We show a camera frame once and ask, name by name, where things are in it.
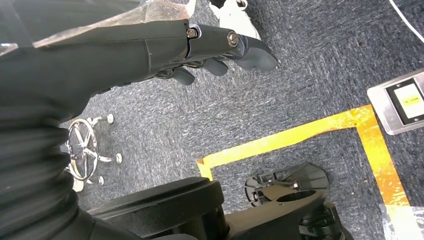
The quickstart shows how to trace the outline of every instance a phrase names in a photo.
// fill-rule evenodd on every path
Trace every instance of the yellow floor tape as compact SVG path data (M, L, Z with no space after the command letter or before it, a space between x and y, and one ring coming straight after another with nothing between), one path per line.
M347 128L357 129L384 204L409 206L410 203L405 195L371 105L354 108L208 155L198 160L197 166L203 177L212 180L211 169L214 167L298 144L325 132ZM402 228L405 228L401 219L411 218L405 219L405 213L397 212L395 209L398 208L388 208L388 215L392 220L395 231L400 233Z

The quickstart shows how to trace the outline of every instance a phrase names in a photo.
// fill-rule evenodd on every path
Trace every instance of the white shoe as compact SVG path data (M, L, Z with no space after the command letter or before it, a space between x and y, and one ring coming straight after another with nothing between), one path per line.
M238 34L261 40L258 30L253 26L251 18L245 12L248 7L247 0L226 0L221 8L209 2L209 7L219 19L220 28L231 29Z

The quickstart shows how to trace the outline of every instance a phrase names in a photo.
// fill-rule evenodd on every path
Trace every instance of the chrome chair base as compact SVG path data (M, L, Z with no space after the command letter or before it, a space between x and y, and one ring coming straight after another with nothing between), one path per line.
M70 163L66 170L69 171L74 178L72 189L75 192L81 192L84 189L85 183L100 186L105 184L103 176L98 176L97 180L92 180L99 161L104 163L122 163L123 157L120 153L117 153L115 157L105 157L101 156L98 152L98 142L94 126L100 122L113 124L114 120L114 116L109 114L106 117L96 117L94 119L90 117L87 118L87 120L82 118L76 119L70 124L69 139L65 143L70 155ZM70 143L72 136L76 136L78 141L76 146L71 145ZM79 170L79 166L77 164L79 161L82 161L82 171Z

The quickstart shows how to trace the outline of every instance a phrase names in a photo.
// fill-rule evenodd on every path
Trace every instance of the screw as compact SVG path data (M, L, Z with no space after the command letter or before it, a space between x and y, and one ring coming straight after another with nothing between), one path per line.
M227 39L228 39L228 44L233 48L237 47L237 45L239 44L239 36L237 35L235 31L229 31Z
M197 38L198 37L198 31L196 29L194 29L194 28L189 28L187 30L187 37L189 39Z
M252 196L250 197L250 199L251 199L252 201L254 201L254 202L257 202L257 201L259 200L259 198L258 198L258 194L257 194L256 192L254 192L254 193L252 194Z
M295 189L297 190L299 188L299 183L297 181L295 181L292 185L291 185L291 189Z

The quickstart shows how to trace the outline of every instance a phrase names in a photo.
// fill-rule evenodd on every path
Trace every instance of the digital display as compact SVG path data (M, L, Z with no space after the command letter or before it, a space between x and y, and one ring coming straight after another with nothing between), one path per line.
M395 89L394 94L408 119L424 115L424 99L415 84Z
M385 89L403 125L424 120L424 96L413 78Z

